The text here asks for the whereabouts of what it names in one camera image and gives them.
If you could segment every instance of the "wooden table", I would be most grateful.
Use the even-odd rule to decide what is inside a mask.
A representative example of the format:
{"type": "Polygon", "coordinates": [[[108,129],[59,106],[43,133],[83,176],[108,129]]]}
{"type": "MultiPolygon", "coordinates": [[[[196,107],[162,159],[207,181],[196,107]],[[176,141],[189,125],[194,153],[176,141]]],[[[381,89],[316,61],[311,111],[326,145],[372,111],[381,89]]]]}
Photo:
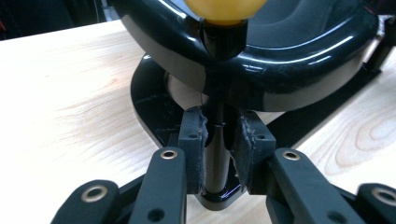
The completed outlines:
{"type": "MultiPolygon", "coordinates": [[[[0,223],[49,223],[78,186],[145,173],[157,147],[129,92],[143,53],[120,21],[0,42],[0,223]]],[[[396,188],[395,62],[298,147],[351,192],[396,188]]],[[[188,223],[270,223],[264,200],[210,212],[189,196],[188,223]]]]}

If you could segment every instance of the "metal rod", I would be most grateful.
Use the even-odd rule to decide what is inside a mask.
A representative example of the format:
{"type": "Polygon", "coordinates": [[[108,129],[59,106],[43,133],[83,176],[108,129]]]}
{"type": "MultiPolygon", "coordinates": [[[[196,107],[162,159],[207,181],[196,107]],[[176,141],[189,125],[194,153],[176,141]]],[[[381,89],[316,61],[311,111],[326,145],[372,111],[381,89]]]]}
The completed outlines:
{"type": "Polygon", "coordinates": [[[203,96],[203,113],[208,122],[209,133],[205,144],[205,190],[216,194],[221,192],[226,183],[230,163],[230,152],[224,142],[224,104],[203,96]]]}

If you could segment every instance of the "light wood surface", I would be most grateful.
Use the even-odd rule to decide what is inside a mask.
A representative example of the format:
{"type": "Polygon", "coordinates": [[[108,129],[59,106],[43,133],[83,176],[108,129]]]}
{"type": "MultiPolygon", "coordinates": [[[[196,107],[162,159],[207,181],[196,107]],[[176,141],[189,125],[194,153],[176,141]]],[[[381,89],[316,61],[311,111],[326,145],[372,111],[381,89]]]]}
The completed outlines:
{"type": "MultiPolygon", "coordinates": [[[[0,42],[0,223],[49,223],[80,185],[145,173],[157,147],[129,92],[143,53],[120,21],[0,42]]],[[[395,62],[298,147],[351,192],[396,188],[395,62]]],[[[270,223],[264,199],[210,212],[189,196],[188,223],[270,223]]]]}

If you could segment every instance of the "black plastic housing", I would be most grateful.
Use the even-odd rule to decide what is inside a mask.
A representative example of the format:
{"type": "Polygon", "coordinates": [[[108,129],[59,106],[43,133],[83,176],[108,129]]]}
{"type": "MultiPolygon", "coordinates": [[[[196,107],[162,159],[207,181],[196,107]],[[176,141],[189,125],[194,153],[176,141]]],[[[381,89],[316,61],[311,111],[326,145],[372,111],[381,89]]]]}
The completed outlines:
{"type": "Polygon", "coordinates": [[[182,1],[115,0],[114,6],[139,45],[174,77],[259,111],[300,108],[339,89],[361,67],[378,27],[360,0],[269,0],[248,21],[244,50],[224,61],[208,53],[202,20],[182,1]]]}

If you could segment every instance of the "screw hole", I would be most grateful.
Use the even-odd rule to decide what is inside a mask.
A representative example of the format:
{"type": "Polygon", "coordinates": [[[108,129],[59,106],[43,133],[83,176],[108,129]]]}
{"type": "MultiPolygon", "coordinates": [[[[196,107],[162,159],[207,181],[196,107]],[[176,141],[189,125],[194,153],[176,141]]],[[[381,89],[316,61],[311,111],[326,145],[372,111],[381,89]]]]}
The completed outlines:
{"type": "Polygon", "coordinates": [[[337,224],[345,224],[345,223],[347,223],[347,219],[343,215],[338,213],[338,212],[331,211],[331,212],[329,212],[327,214],[327,217],[333,223],[337,223],[337,224]]]}
{"type": "Polygon", "coordinates": [[[107,195],[107,188],[103,185],[94,185],[87,188],[81,195],[84,203],[95,203],[107,195]]]}
{"type": "Polygon", "coordinates": [[[290,160],[290,161],[297,161],[297,160],[300,159],[300,156],[299,156],[297,153],[292,152],[292,151],[284,151],[284,152],[282,153],[282,156],[283,156],[284,158],[290,160]]]}
{"type": "Polygon", "coordinates": [[[174,150],[166,150],[161,153],[161,157],[165,160],[172,160],[177,157],[177,152],[174,150]]]}
{"type": "Polygon", "coordinates": [[[194,138],[197,138],[197,137],[198,137],[198,135],[196,135],[195,133],[189,134],[189,138],[194,139],[194,138]]]}
{"type": "Polygon", "coordinates": [[[374,188],[372,193],[382,203],[386,203],[390,206],[396,206],[395,192],[388,189],[374,188]]]}
{"type": "Polygon", "coordinates": [[[257,135],[256,137],[257,137],[258,139],[260,139],[260,140],[265,139],[265,136],[262,135],[262,134],[259,134],[259,135],[257,135]]]}
{"type": "Polygon", "coordinates": [[[156,208],[148,212],[148,220],[151,222],[159,222],[165,217],[165,212],[162,209],[156,208]]]}

